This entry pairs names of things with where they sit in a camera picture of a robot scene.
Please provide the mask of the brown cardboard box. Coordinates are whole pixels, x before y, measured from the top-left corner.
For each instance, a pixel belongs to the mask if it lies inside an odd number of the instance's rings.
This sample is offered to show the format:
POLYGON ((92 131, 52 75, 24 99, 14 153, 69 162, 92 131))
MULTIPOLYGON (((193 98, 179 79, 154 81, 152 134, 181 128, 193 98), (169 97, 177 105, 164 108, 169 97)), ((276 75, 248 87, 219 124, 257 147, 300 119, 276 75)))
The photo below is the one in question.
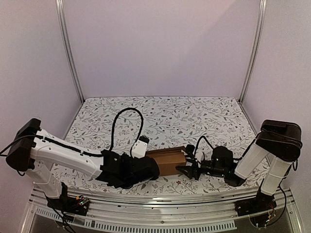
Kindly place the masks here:
POLYGON ((160 171, 160 176, 177 175, 177 166, 185 166, 186 148, 184 146, 147 151, 145 156, 153 158, 160 171))

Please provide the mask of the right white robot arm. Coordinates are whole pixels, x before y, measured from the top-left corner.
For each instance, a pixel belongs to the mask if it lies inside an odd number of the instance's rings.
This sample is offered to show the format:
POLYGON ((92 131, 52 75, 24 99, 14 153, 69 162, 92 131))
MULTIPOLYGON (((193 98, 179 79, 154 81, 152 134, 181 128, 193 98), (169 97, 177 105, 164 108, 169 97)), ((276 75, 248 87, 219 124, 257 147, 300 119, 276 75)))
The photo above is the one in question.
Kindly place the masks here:
POLYGON ((210 160, 198 160, 198 146, 186 146, 188 166, 177 166, 176 170, 189 179, 198 180, 202 174, 223 178, 232 187, 241 186, 266 157, 272 157, 270 168, 259 187, 259 195, 252 199, 251 207, 261 212, 270 204, 278 186, 287 176, 293 162, 297 161, 302 149, 301 127, 292 122, 265 120, 259 133, 240 158, 224 146, 213 147, 210 160))

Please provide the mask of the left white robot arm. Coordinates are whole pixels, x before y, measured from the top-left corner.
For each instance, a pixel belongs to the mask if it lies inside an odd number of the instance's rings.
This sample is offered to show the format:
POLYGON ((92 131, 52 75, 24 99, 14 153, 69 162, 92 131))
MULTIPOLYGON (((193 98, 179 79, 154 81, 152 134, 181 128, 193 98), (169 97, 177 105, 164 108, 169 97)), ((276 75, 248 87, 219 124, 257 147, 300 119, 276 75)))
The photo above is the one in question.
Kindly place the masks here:
POLYGON ((47 198, 62 211, 72 207, 62 185, 45 166, 54 163, 82 172, 107 186, 130 188, 144 180, 155 180, 160 171, 150 157, 119 155, 111 150, 90 150, 53 136, 40 127, 41 121, 30 119, 17 132, 6 150, 6 163, 18 172, 24 172, 39 186, 47 198))

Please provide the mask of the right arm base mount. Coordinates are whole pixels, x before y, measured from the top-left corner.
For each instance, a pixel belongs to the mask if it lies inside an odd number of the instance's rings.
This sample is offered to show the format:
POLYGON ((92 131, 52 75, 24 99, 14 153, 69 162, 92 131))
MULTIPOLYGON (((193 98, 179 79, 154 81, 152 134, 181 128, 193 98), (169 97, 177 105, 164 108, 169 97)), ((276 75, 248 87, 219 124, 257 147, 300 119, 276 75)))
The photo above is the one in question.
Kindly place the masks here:
POLYGON ((255 197, 238 200, 234 202, 234 205, 238 216, 246 216, 274 209, 276 208, 276 201, 274 195, 269 196, 258 191, 255 197))

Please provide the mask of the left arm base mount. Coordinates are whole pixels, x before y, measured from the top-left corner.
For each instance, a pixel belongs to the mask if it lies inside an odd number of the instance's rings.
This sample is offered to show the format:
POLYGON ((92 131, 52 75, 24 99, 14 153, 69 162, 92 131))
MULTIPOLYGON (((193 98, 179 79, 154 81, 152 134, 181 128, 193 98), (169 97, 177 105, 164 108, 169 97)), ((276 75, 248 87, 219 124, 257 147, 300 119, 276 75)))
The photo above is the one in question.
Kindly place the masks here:
POLYGON ((47 206, 50 208, 60 210, 62 213, 66 212, 81 216, 87 215, 90 204, 90 199, 83 195, 77 197, 68 196, 68 187, 63 182, 61 182, 60 196, 55 199, 46 197, 46 199, 48 201, 47 206))

